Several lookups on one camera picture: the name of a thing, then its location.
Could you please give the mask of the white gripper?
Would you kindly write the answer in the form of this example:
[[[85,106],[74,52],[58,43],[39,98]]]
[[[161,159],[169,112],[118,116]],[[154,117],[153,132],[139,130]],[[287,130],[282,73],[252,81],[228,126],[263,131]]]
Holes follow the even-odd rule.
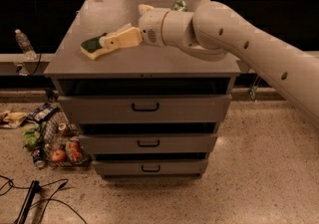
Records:
[[[145,44],[163,47],[162,24],[169,9],[140,4],[139,12],[141,14],[139,19],[140,30],[128,23],[118,30],[108,33],[107,36],[101,37],[100,45],[108,51],[114,51],[138,46],[144,39]]]

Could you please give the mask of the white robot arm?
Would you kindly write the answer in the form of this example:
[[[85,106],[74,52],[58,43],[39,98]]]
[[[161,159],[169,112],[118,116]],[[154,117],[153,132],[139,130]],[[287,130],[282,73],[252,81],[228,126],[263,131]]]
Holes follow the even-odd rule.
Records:
[[[145,43],[177,47],[200,59],[229,52],[282,97],[319,122],[319,59],[256,28],[228,6],[206,2],[193,12],[139,7],[139,26],[127,25],[103,36],[112,52]]]

